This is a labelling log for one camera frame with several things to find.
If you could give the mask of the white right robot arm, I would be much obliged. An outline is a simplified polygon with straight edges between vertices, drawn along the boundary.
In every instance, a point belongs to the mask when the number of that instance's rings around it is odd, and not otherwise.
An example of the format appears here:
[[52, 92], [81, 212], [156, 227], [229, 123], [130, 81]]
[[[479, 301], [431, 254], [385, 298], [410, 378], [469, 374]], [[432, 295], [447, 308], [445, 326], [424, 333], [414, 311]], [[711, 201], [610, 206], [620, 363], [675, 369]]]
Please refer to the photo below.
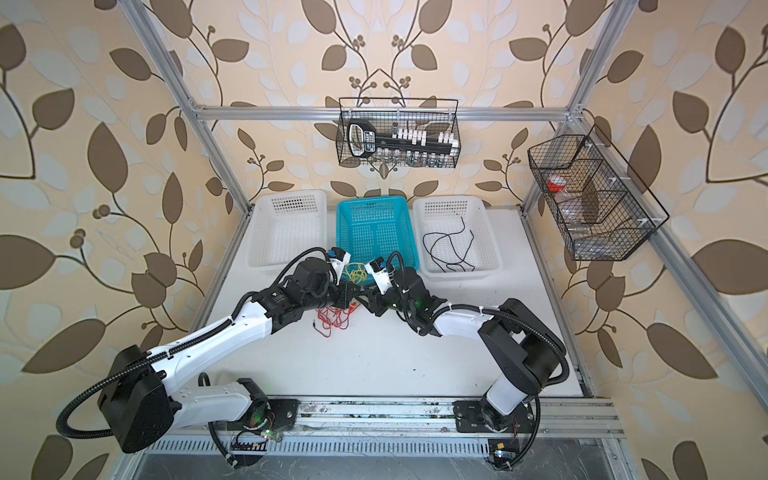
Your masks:
[[569, 378], [564, 343], [522, 301], [509, 298], [490, 308], [451, 303], [431, 294], [398, 252], [369, 262], [365, 270], [374, 285], [360, 290], [361, 303], [371, 313], [393, 310], [420, 336], [462, 337], [485, 346], [500, 370], [479, 401], [486, 429], [508, 430], [520, 405]]

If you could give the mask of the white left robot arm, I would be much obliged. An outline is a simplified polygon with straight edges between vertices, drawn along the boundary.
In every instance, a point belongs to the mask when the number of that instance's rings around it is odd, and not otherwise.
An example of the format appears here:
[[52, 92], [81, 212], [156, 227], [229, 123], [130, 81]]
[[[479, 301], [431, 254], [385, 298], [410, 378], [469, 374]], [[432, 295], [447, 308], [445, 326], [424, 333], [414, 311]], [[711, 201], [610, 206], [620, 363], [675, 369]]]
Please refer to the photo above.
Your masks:
[[123, 349], [109, 375], [59, 413], [58, 434], [69, 439], [113, 437], [125, 453], [149, 447], [192, 413], [193, 404], [175, 395], [207, 367], [276, 334], [308, 310], [346, 307], [353, 286], [342, 272], [350, 261], [350, 253], [339, 247], [311, 247], [267, 288], [245, 293], [229, 316], [147, 351], [136, 345]]

